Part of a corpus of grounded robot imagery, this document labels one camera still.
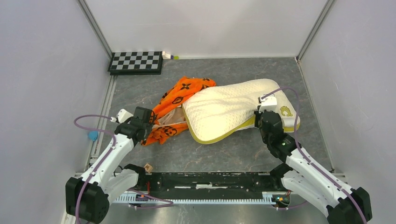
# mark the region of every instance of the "white wall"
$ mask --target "white wall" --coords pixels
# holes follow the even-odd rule
[[[334,165],[395,223],[396,1],[336,1],[302,59]]]
[[[87,0],[113,52],[296,56],[326,0]]]
[[[0,30],[0,223],[57,224],[88,154],[73,120],[100,112],[109,59],[75,0],[2,0]]]

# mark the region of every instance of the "pillow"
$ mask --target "pillow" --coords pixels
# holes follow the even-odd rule
[[[254,127],[258,98],[276,89],[279,85],[275,81],[257,79],[197,92],[182,105],[193,138],[201,144],[212,144],[235,131]],[[293,132],[296,111],[283,91],[274,95],[277,99],[275,112],[281,115],[284,131]]]

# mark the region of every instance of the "black chessboard frame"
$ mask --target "black chessboard frame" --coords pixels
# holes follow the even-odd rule
[[[110,75],[160,75],[162,51],[115,52],[107,71]]]

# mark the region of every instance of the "yellow trim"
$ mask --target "yellow trim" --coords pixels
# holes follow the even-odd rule
[[[192,128],[191,128],[190,121],[188,120],[187,114],[186,114],[186,112],[185,112],[183,106],[182,106],[182,109],[183,109],[184,117],[185,117],[186,122],[187,122],[187,125],[188,125],[188,130],[190,131],[192,138],[193,138],[196,142],[198,142],[198,143],[200,143],[200,144],[205,144],[205,145],[207,145],[207,144],[212,144],[212,143],[218,142],[218,141],[220,141],[220,140],[223,140],[225,137],[228,137],[229,135],[231,135],[232,133],[234,133],[235,131],[237,131],[237,130],[240,129],[240,128],[244,128],[244,127],[247,127],[247,126],[250,126],[250,125],[254,125],[254,124],[255,124],[255,116],[252,116],[251,118],[249,118],[248,120],[246,120],[245,122],[243,122],[242,124],[240,124],[239,126],[237,126],[236,128],[232,129],[231,131],[225,133],[224,135],[221,135],[221,136],[219,136],[219,137],[217,137],[217,138],[215,138],[215,139],[209,140],[209,141],[202,141],[202,140],[200,140],[200,139],[195,135],[195,133],[193,132],[193,130],[192,130]],[[283,127],[283,130],[284,130],[285,132],[293,132],[293,131],[294,131],[294,127]]]

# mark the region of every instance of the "checkered pattern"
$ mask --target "checkered pattern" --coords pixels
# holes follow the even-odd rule
[[[160,51],[117,52],[111,63],[111,70],[158,69]]]

